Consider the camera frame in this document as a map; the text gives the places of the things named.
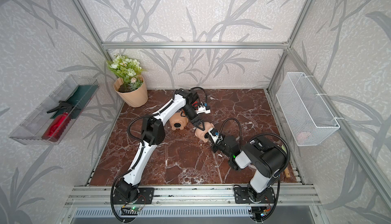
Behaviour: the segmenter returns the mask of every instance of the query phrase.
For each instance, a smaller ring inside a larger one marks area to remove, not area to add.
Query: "wire basket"
[[[339,129],[322,95],[303,72],[288,72],[277,100],[298,146],[314,146]]]

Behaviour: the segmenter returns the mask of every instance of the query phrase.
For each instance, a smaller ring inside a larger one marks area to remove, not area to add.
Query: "black spray nozzle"
[[[59,101],[58,103],[59,103],[59,105],[57,107],[46,111],[46,113],[50,114],[50,113],[56,112],[59,109],[66,109],[66,112],[69,113],[72,110],[72,108],[74,107],[73,104],[68,103],[66,101]]]

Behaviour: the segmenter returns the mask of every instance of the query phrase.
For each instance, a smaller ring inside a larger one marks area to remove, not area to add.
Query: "marble surface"
[[[149,90],[145,105],[139,108],[124,105],[90,185],[111,185],[116,175],[126,172],[139,145],[139,142],[127,136],[127,126],[136,117],[158,110],[172,97],[172,93],[173,90]],[[220,130],[225,119],[237,118],[242,125],[242,144],[258,133],[278,133],[263,89],[207,90],[207,93],[212,112],[203,114],[205,121]],[[203,101],[203,92],[198,94]],[[132,126],[132,133],[139,135],[140,130],[141,120]],[[210,143],[195,137],[194,130],[192,124],[183,130],[171,130],[169,123],[165,125],[166,137],[151,155],[141,185],[247,183],[251,180],[255,173],[254,166],[240,171],[232,170],[227,163],[228,158],[220,152],[213,153]],[[227,122],[223,133],[238,137],[237,124]],[[291,165],[289,170],[291,178],[282,176],[282,181],[296,182]]]

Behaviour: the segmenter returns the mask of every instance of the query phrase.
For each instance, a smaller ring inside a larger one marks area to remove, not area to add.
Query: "beige flower pot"
[[[127,103],[130,107],[138,108],[144,105],[148,101],[148,92],[147,85],[144,82],[143,76],[139,76],[140,80],[143,81],[143,84],[137,90],[134,90],[129,93],[119,93],[118,89],[123,84],[122,79],[118,78],[114,82],[114,89],[120,95],[120,97]]]

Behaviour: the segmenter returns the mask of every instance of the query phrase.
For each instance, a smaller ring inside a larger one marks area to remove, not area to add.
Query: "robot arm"
[[[213,143],[213,152],[220,150],[227,155],[228,164],[234,170],[244,169],[249,164],[257,168],[254,177],[247,185],[249,197],[255,203],[263,200],[266,189],[276,182],[290,160],[289,147],[280,136],[273,133],[263,133],[263,135],[279,138],[286,147],[287,153],[262,134],[253,137],[242,147],[242,151],[239,150],[233,136],[221,135],[215,128],[209,129],[207,135]]]
[[[151,117],[143,118],[141,140],[138,151],[129,167],[129,172],[116,184],[116,191],[119,192],[127,202],[132,202],[138,197],[138,185],[141,180],[144,168],[152,155],[154,149],[162,143],[165,137],[164,125],[178,110],[183,109],[191,123],[198,129],[204,130],[204,120],[200,113],[209,113],[208,106],[201,104],[196,110],[193,107],[198,99],[195,90],[179,89],[174,92],[173,99],[168,101],[161,109]]]

